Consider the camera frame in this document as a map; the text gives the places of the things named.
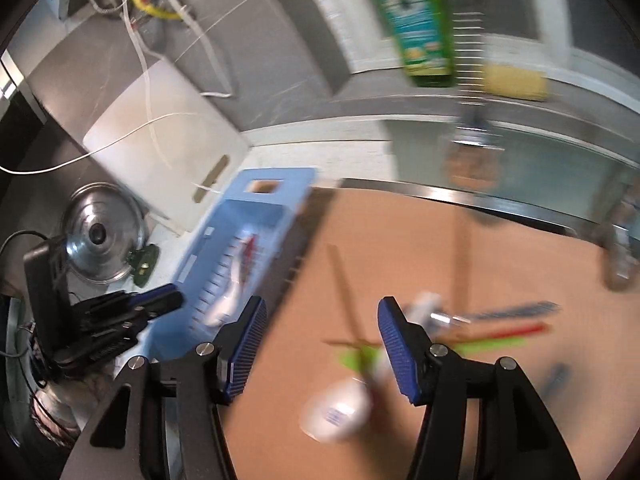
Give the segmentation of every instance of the wooden cutting board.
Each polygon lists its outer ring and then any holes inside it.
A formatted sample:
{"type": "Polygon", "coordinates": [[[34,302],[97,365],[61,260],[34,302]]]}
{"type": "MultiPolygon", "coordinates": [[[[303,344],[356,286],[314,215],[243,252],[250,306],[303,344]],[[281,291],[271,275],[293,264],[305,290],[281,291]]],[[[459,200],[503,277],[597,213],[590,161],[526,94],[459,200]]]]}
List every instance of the wooden cutting board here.
{"type": "MultiPolygon", "coordinates": [[[[327,244],[343,260],[366,337],[379,341],[378,301],[408,304],[420,292],[450,305],[457,207],[388,192],[336,192],[306,261],[274,316],[244,394],[225,416],[229,450],[242,480],[401,480],[424,414],[389,378],[386,410],[347,441],[320,444],[299,427],[305,403],[352,375],[325,339],[350,339],[327,244]]],[[[529,301],[562,307],[550,334],[525,346],[471,356],[514,357],[534,386],[563,362],[571,377],[550,405],[582,480],[603,480],[640,426],[640,288],[609,292],[600,249],[514,222],[470,215],[469,310],[485,312],[529,301]]],[[[467,433],[476,430],[469,409],[467,433]]],[[[465,445],[465,467],[474,444],[465,445]]]]}

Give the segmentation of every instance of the yellow sponge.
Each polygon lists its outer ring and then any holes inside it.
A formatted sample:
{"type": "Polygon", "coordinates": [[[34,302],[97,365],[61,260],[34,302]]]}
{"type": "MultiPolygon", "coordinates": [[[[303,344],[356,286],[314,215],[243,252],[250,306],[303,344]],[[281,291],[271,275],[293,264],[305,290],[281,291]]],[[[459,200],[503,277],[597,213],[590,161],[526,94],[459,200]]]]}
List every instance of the yellow sponge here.
{"type": "Polygon", "coordinates": [[[543,72],[495,63],[484,66],[484,91],[527,101],[544,101],[549,97],[543,72]]]}

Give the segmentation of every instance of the stainless steel pot lid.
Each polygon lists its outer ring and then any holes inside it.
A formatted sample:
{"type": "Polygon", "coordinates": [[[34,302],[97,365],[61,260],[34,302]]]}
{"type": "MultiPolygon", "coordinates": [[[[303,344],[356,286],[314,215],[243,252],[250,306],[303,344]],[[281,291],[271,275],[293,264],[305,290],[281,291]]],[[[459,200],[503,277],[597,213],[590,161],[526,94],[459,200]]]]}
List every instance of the stainless steel pot lid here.
{"type": "Polygon", "coordinates": [[[138,204],[118,187],[99,182],[71,197],[62,219],[66,253],[74,272],[92,283],[126,276],[129,253],[144,246],[145,224],[138,204]]]}

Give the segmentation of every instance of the metal screw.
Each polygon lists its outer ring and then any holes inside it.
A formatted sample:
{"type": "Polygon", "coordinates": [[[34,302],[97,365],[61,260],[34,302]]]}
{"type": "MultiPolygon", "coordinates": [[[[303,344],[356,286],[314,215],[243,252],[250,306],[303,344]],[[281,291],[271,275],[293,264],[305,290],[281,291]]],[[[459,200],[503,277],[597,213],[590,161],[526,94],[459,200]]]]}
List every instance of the metal screw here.
{"type": "Polygon", "coordinates": [[[211,343],[200,343],[196,346],[196,354],[199,356],[205,356],[211,354],[215,350],[215,346],[211,343]]]}
{"type": "Polygon", "coordinates": [[[515,370],[518,367],[518,364],[510,357],[503,357],[500,359],[500,366],[505,370],[515,370]]]}
{"type": "Polygon", "coordinates": [[[129,361],[127,362],[127,365],[132,370],[137,370],[145,363],[145,361],[146,359],[143,358],[142,355],[136,355],[135,357],[132,357],[131,359],[129,359],[129,361]]]}
{"type": "Polygon", "coordinates": [[[431,355],[434,357],[444,357],[449,353],[449,349],[444,345],[435,344],[431,345],[429,352],[431,352],[431,355]]]}

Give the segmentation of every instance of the blue dish rack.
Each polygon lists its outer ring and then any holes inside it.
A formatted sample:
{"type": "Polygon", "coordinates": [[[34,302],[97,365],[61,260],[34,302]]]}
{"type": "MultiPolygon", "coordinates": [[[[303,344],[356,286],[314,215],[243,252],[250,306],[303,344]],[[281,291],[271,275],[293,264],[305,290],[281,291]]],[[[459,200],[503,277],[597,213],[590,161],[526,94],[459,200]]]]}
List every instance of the blue dish rack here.
{"type": "Polygon", "coordinates": [[[215,338],[219,329],[202,323],[202,306],[211,304],[226,290],[231,255],[243,235],[255,234],[254,256],[240,307],[229,322],[238,319],[254,294],[264,299],[271,315],[306,244],[295,218],[315,178],[314,168],[244,170],[236,176],[174,276],[173,282],[185,297],[183,306],[151,324],[144,355],[170,360],[215,338]],[[269,192],[253,191],[261,182],[268,184],[269,192]]]}

